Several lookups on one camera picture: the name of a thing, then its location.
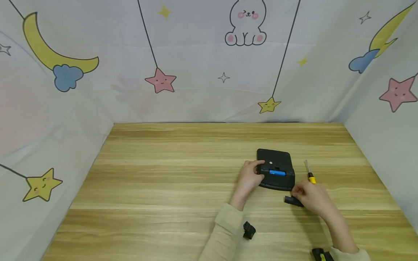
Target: yellow star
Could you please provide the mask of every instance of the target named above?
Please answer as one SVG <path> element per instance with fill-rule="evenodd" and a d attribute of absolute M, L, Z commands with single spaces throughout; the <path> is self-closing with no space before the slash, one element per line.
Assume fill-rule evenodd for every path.
<path fill-rule="evenodd" d="M 171 11 L 169 9 L 167 9 L 166 6 L 163 4 L 163 9 L 161 9 L 161 11 L 158 12 L 158 13 L 162 14 L 167 20 L 168 16 L 171 14 Z"/>
<path fill-rule="evenodd" d="M 274 111 L 274 108 L 279 105 L 281 101 L 274 101 L 274 98 L 271 97 L 267 102 L 259 102 L 258 105 L 261 107 L 260 113 L 264 113 L 266 111 Z"/>
<path fill-rule="evenodd" d="M 308 62 L 308 60 L 305 58 L 303 58 L 301 61 L 299 61 L 298 63 L 301 65 L 301 67 L 306 64 Z"/>
<path fill-rule="evenodd" d="M 54 168 L 51 168 L 42 177 L 27 177 L 26 182 L 31 189 L 23 199 L 24 202 L 36 197 L 49 201 L 51 190 L 61 184 L 62 180 L 54 179 Z"/>

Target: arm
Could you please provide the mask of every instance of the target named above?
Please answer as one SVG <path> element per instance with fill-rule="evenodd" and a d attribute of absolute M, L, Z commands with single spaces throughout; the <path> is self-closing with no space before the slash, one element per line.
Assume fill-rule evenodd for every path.
<path fill-rule="evenodd" d="M 255 167 L 264 160 L 246 161 L 241 169 L 237 188 L 229 204 L 224 204 L 215 219 L 215 228 L 199 261 L 231 261 L 244 234 L 244 205 L 264 178 L 257 175 Z"/>
<path fill-rule="evenodd" d="M 292 195 L 299 199 L 307 209 L 319 215 L 325 221 L 334 245 L 331 254 L 336 261 L 370 260 L 366 251 L 357 247 L 347 221 L 328 196 L 324 186 L 308 181 L 299 182 L 293 187 Z"/>

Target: yellow crescent moon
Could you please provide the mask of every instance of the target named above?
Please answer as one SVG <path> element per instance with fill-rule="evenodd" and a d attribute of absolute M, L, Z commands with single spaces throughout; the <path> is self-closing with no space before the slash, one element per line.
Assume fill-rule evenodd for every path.
<path fill-rule="evenodd" d="M 31 47 L 36 57 L 46 67 L 53 70 L 55 65 L 66 64 L 70 67 L 78 67 L 83 73 L 88 73 L 97 68 L 99 65 L 99 57 L 92 59 L 76 59 L 63 56 L 52 50 L 44 41 L 39 32 L 38 13 L 34 12 L 26 16 L 23 21 L 23 33 L 26 41 Z"/>
<path fill-rule="evenodd" d="M 396 28 L 398 28 L 398 26 L 405 18 L 405 16 L 409 13 L 409 11 L 412 9 L 412 6 L 414 4 L 415 3 L 411 4 L 409 7 L 402 10 L 399 14 L 395 15 L 379 30 L 379 32 L 376 33 L 375 37 L 370 43 L 369 48 L 369 51 L 380 49 L 380 51 L 376 54 L 375 58 L 379 57 L 389 46 L 392 45 L 392 43 L 394 43 L 397 40 L 397 38 L 395 38 L 387 43 L 389 37 L 393 34 Z"/>

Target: sleeve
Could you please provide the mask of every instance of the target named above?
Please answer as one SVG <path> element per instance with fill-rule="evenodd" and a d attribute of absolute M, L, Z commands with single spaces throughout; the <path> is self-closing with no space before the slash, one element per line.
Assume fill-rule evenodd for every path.
<path fill-rule="evenodd" d="M 331 248 L 329 252 L 334 261 L 371 261 L 369 255 L 364 249 L 360 249 L 355 254 L 343 253 L 336 248 Z"/>
<path fill-rule="evenodd" d="M 199 261 L 231 261 L 244 235 L 244 213 L 224 204 Z"/>

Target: black plastic piece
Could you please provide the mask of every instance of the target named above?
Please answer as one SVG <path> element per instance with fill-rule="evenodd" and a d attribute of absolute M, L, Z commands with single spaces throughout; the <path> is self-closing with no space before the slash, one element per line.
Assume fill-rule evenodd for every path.
<path fill-rule="evenodd" d="M 256 231 L 255 228 L 250 223 L 248 223 L 248 221 L 245 222 L 244 224 L 244 237 L 245 238 L 251 240 L 255 234 L 255 231 Z"/>
<path fill-rule="evenodd" d="M 313 257 L 315 258 L 315 261 L 322 261 L 321 254 L 324 254 L 324 253 L 325 252 L 322 248 L 312 249 L 312 254 L 313 254 Z"/>
<path fill-rule="evenodd" d="M 304 205 L 299 201 L 299 199 L 295 198 L 295 197 L 288 197 L 285 196 L 285 203 L 291 204 L 291 205 L 295 205 L 298 207 L 304 207 Z"/>
<path fill-rule="evenodd" d="M 261 187 L 283 191 L 292 190 L 295 185 L 295 171 L 288 152 L 258 149 L 257 159 L 265 160 L 264 164 L 257 167 L 257 173 L 264 175 L 264 179 L 260 183 Z M 273 175 L 270 174 L 270 170 L 282 171 L 286 175 Z"/>
<path fill-rule="evenodd" d="M 323 261 L 323 259 L 321 258 L 321 254 L 324 256 L 326 261 L 334 261 L 331 254 L 329 252 L 325 252 L 322 248 L 312 249 L 312 254 L 315 258 L 315 261 Z"/>

